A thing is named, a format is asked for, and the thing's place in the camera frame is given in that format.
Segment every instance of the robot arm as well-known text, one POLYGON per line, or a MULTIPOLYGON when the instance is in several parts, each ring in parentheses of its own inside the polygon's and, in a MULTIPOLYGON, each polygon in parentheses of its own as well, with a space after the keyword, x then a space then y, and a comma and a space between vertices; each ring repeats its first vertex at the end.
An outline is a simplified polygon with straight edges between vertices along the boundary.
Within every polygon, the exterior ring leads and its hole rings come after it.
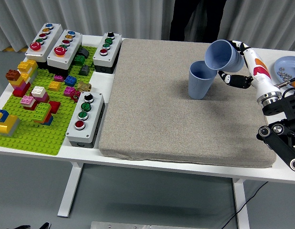
POLYGON ((258 54, 243 42, 229 41, 231 45, 244 56, 250 77, 228 75, 219 71, 220 77, 230 86, 256 88, 256 101, 262 107, 266 116, 284 112, 286 119, 262 126, 258 130, 257 139, 264 141, 281 159, 295 171, 295 88, 286 90, 283 95, 280 88, 295 81, 273 85, 270 73, 258 54), (293 95, 286 96, 288 91, 293 95))

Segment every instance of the gray felt pad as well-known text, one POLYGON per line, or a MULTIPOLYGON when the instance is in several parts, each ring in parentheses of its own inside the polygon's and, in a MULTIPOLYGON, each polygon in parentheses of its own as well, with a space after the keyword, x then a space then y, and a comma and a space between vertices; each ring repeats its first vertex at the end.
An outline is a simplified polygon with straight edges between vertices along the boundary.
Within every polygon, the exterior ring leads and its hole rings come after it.
MULTIPOLYGON (((209 44, 125 39, 99 149, 104 156, 232 167, 270 167, 275 153, 256 139, 266 124, 255 89, 216 76, 202 100, 188 96, 191 63, 209 44)), ((244 66, 238 73, 248 75, 244 66)))

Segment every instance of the gray floor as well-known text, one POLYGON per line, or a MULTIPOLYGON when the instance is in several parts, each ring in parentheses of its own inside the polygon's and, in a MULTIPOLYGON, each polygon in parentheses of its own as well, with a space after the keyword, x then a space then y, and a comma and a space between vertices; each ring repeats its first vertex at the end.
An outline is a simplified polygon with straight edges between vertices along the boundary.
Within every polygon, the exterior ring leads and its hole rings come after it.
MULTIPOLYGON (((23 58, 0 52, 0 94, 23 58)), ((53 229, 89 229, 92 221, 220 228, 235 213, 228 178, 85 165, 70 217, 59 218, 70 171, 69 162, 0 155, 0 229, 46 221, 53 229)), ((246 196, 261 184, 246 181, 246 196)), ((295 185, 268 183, 247 207, 252 229, 295 228, 295 185)))

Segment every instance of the brown lego brick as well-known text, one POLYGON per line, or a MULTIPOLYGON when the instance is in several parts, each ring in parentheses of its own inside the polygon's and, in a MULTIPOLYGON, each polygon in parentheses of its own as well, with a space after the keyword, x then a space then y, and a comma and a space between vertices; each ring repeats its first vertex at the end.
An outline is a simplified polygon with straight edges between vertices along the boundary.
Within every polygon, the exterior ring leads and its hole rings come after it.
POLYGON ((6 74, 5 77, 10 80, 10 81, 17 81, 20 77, 20 72, 17 70, 9 70, 6 74))

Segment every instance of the table leg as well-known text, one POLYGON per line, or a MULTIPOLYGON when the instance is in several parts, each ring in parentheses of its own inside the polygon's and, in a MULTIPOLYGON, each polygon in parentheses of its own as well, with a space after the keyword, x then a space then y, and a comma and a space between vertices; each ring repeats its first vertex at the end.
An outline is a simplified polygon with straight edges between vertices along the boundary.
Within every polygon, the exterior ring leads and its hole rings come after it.
MULTIPOLYGON (((241 209, 241 207, 244 205, 244 203, 246 202, 246 197, 244 194, 244 181, 245 180, 243 180, 243 179, 233 178, 236 212, 239 211, 241 209)), ((246 205, 237 214, 237 222, 238 222, 239 229, 249 229, 250 228, 246 205)))
POLYGON ((65 193, 62 197, 60 209, 57 214, 57 216, 64 218, 67 218, 69 216, 69 212, 73 203, 73 197, 81 176, 81 169, 83 167, 83 163, 71 162, 71 164, 72 170, 65 189, 65 193))

